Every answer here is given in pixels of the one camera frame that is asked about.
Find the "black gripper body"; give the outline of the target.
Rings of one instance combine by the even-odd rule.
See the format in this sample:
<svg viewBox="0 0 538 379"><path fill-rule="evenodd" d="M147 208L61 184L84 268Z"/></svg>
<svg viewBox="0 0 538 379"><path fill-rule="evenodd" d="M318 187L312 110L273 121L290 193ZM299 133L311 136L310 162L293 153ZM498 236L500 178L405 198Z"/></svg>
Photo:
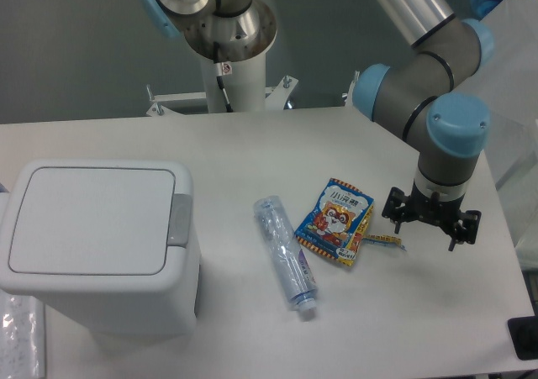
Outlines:
<svg viewBox="0 0 538 379"><path fill-rule="evenodd" d="M414 180L405 203L404 221L418 221L439 228L453 228L459 220L462 197L447 199L440 191L428 191Z"/></svg>

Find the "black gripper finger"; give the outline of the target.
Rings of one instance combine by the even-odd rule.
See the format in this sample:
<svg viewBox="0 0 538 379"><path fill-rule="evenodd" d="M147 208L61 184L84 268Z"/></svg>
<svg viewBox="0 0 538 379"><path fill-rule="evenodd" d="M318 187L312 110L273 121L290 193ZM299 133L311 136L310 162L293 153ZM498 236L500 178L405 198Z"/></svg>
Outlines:
<svg viewBox="0 0 538 379"><path fill-rule="evenodd" d="M382 209L382 216L394 225L394 233L399 234L401 225L414 221L414 208L410 195L397 187L392 187Z"/></svg>
<svg viewBox="0 0 538 379"><path fill-rule="evenodd" d="M441 221L441 230L451 238L448 248L450 252L456 245L476 243L481 217L482 213L478 210L457 211Z"/></svg>

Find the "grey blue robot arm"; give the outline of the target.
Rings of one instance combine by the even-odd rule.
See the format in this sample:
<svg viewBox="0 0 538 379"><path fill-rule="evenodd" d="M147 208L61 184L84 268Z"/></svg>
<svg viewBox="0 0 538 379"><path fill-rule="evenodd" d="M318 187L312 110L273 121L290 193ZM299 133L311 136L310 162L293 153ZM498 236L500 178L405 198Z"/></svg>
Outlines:
<svg viewBox="0 0 538 379"><path fill-rule="evenodd" d="M260 0L140 0L167 38L183 36L203 66L208 110L266 110L266 52L277 35ZM440 228L453 245L471 244L481 214L462 200L489 135L490 112L459 84L493 54L490 30L460 20L445 0L377 0L414 50L404 67L362 71L353 105L419 154L410 194L393 188L382 216L396 226L420 221Z"/></svg>

